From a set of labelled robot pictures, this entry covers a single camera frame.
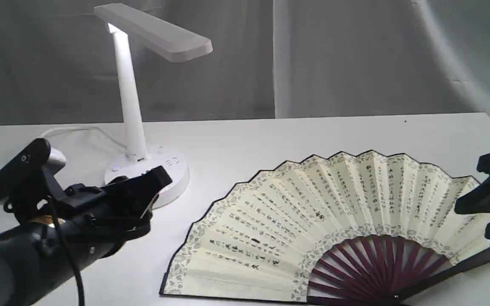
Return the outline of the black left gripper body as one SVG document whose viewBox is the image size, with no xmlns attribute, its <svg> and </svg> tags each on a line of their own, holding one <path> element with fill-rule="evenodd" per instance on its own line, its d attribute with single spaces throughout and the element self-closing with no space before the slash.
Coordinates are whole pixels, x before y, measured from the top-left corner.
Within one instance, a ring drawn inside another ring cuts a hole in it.
<svg viewBox="0 0 490 306">
<path fill-rule="evenodd" d="M 128 241 L 151 230 L 152 211 L 134 213 L 115 190 L 115 181 L 102 187 L 74 184 L 62 189 L 46 181 L 46 204 L 37 209 L 51 225 L 37 224 L 37 252 L 43 260 L 106 258 Z"/>
</svg>

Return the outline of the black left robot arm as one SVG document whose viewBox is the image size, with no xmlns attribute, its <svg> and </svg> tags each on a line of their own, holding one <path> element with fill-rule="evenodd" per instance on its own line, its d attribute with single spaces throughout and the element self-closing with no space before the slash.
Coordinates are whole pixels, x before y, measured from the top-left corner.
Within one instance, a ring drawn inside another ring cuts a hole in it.
<svg viewBox="0 0 490 306">
<path fill-rule="evenodd" d="M 162 167 L 96 187 L 62 189 L 42 166 L 12 188 L 4 208 L 19 225 L 0 233 L 0 306 L 31 306 L 151 230 L 152 205 L 172 179 Z"/>
</svg>

